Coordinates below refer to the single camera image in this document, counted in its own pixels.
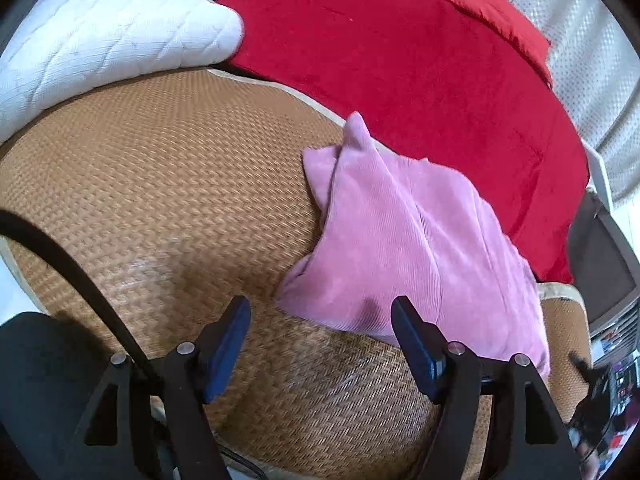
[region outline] white sheet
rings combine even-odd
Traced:
[[[238,14],[210,0],[39,0],[0,57],[0,142],[114,81],[231,56]]]
[[[21,312],[39,312],[0,258],[0,325]]]

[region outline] red cushion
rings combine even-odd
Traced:
[[[232,65],[344,118],[357,110],[395,152],[461,171],[540,280],[572,281],[565,244],[586,155],[511,44],[447,0],[219,2],[244,21]]]
[[[487,24],[527,59],[543,80],[552,85],[546,66],[551,42],[509,0],[449,0],[462,12]]]

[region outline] black cable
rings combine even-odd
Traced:
[[[84,298],[111,333],[154,384],[162,380],[109,301],[82,267],[52,238],[24,218],[0,209],[0,236],[10,238],[42,258]]]
[[[220,453],[222,453],[225,456],[228,456],[231,460],[238,462],[239,464],[247,468],[249,471],[255,474],[258,480],[269,480],[269,477],[265,475],[264,471],[260,469],[257,465],[255,465],[253,462],[250,462],[242,455],[238,455],[238,453],[229,449],[227,446],[224,446],[219,442],[217,442],[217,444],[218,444],[218,449],[220,450]]]
[[[591,448],[591,451],[587,453],[587,456],[584,457],[582,459],[582,462],[580,462],[580,465],[584,464],[585,462],[587,462],[587,460],[589,459],[589,457],[593,454],[594,451],[596,451],[596,449],[598,449],[598,446],[602,443],[602,441],[604,440],[604,437],[607,436],[607,430],[609,429],[609,424],[611,424],[611,421],[613,420],[613,415],[611,415],[609,417],[609,420],[607,421],[607,423],[604,425],[604,428],[602,430],[602,436],[600,437],[600,440],[598,441],[598,443],[593,446]]]

